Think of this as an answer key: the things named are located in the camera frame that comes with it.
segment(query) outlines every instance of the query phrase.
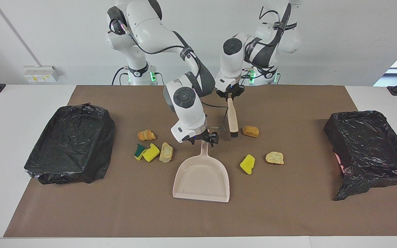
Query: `green status light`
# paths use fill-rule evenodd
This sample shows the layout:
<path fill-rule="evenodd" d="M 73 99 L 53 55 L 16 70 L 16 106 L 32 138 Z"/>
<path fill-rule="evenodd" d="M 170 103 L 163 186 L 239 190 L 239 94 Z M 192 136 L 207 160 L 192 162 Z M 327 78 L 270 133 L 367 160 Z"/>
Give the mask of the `green status light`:
<path fill-rule="evenodd" d="M 280 81 L 280 78 L 281 78 L 281 74 L 276 73 L 275 77 L 274 77 L 274 84 L 278 84 L 278 82 Z"/>
<path fill-rule="evenodd" d="M 155 81 L 157 80 L 156 75 L 154 75 L 153 72 L 150 72 L 150 74 L 151 74 L 151 80 L 152 80 L 153 82 L 155 82 Z"/>
<path fill-rule="evenodd" d="M 256 76 L 255 72 L 251 72 L 250 76 L 251 76 L 251 78 L 249 79 L 249 83 L 253 84 L 254 80 L 255 80 L 255 76 Z"/>

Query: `white table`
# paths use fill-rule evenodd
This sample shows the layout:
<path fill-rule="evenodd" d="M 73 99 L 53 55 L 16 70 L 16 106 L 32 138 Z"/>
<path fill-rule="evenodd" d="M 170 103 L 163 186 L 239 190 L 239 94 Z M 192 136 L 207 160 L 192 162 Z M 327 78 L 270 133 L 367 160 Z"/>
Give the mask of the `white table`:
<path fill-rule="evenodd" d="M 2 238 L 30 177 L 24 165 L 50 117 L 75 86 L 7 85 L 0 94 L 0 247 L 397 247 L 397 237 Z M 347 86 L 358 110 L 378 110 L 397 133 L 397 97 Z"/>

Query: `dustpan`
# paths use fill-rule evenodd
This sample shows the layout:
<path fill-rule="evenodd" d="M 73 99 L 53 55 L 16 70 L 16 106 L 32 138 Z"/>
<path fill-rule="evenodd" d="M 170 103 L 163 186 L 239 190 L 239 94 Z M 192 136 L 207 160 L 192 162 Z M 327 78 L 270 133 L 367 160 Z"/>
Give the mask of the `dustpan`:
<path fill-rule="evenodd" d="M 172 196 L 204 201 L 228 202 L 229 177 L 225 166 L 208 155 L 202 141 L 200 155 L 183 161 L 175 175 Z"/>

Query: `yellow sponge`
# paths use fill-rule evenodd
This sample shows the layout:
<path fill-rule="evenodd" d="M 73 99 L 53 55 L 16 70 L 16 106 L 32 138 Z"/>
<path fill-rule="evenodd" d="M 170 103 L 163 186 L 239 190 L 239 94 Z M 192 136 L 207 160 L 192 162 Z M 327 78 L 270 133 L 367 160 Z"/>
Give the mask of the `yellow sponge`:
<path fill-rule="evenodd" d="M 142 159 L 142 157 L 143 157 L 143 153 L 146 152 L 146 151 L 147 151 L 147 149 L 143 150 L 143 151 L 141 152 L 141 154 L 140 154 L 138 157 L 134 156 L 134 158 L 135 158 L 137 161 L 140 161 L 140 160 Z"/>
<path fill-rule="evenodd" d="M 159 155 L 160 150 L 159 148 L 157 148 L 156 145 L 154 145 L 153 143 L 150 144 L 150 148 L 147 149 L 146 151 L 143 151 L 143 158 L 147 161 L 147 162 L 151 162 L 151 160 L 153 160 L 155 157 L 157 157 L 157 155 Z"/>
<path fill-rule="evenodd" d="M 244 172 L 246 172 L 248 175 L 252 174 L 252 168 L 254 168 L 254 163 L 255 163 L 255 157 L 252 157 L 252 155 L 248 154 L 243 162 L 241 162 L 240 167 L 243 169 Z"/>

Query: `plastic bag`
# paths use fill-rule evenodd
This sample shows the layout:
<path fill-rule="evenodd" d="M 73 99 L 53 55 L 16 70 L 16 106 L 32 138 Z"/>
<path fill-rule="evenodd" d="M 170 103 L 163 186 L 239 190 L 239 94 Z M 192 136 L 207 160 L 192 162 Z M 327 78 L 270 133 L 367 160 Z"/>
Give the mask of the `plastic bag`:
<path fill-rule="evenodd" d="M 107 172 L 114 121 L 89 103 L 59 108 L 43 130 L 24 169 L 42 184 L 91 183 Z"/>
<path fill-rule="evenodd" d="M 324 126 L 344 167 L 334 200 L 397 185 L 397 135 L 378 111 L 334 113 Z"/>

